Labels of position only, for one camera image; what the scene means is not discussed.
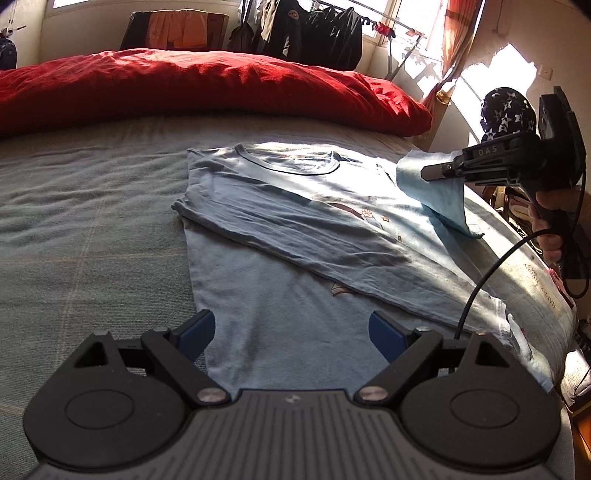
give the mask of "red duvet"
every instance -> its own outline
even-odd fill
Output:
[[[303,116],[403,137],[431,127],[428,110],[386,80],[224,51],[106,51],[0,72],[3,137],[223,110]]]

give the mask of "wall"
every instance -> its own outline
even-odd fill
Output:
[[[567,0],[487,0],[467,66],[431,145],[449,152],[480,141],[480,102],[509,86],[538,108],[539,97],[560,85],[591,151],[591,22]],[[551,80],[537,74],[553,69]]]
[[[13,28],[26,28],[14,32],[10,40],[17,47],[17,66],[39,63],[39,40],[47,0],[18,0]],[[0,30],[7,26],[11,8],[0,15]]]
[[[402,61],[405,44],[394,41],[392,45],[392,69]],[[376,47],[369,63],[367,75],[374,78],[384,78],[388,73],[388,44]],[[423,97],[440,81],[437,66],[440,62],[413,53],[409,56],[404,66],[394,77],[393,82],[415,100]]]
[[[237,1],[122,0],[70,5],[52,11],[43,22],[41,61],[118,50],[132,12],[179,8],[228,15],[226,40],[239,21]]]

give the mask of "black backpack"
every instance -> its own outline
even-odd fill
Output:
[[[227,51],[234,51],[237,53],[252,53],[252,39],[255,34],[251,26],[248,24],[248,15],[251,12],[253,0],[248,0],[246,12],[240,19],[240,25],[237,26],[230,34],[230,41],[226,47]]]
[[[17,48],[7,38],[0,38],[0,70],[17,68]]]

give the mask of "wall socket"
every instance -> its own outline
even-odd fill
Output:
[[[546,80],[551,80],[553,73],[554,70],[546,65],[540,65],[540,68],[538,69],[538,75],[540,75],[542,78],[545,78]]]

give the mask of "orange curtain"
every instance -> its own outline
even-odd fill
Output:
[[[476,30],[476,20],[483,0],[447,0],[447,11],[443,25],[443,80],[423,100],[431,111],[441,87],[461,73],[465,54],[469,49]]]

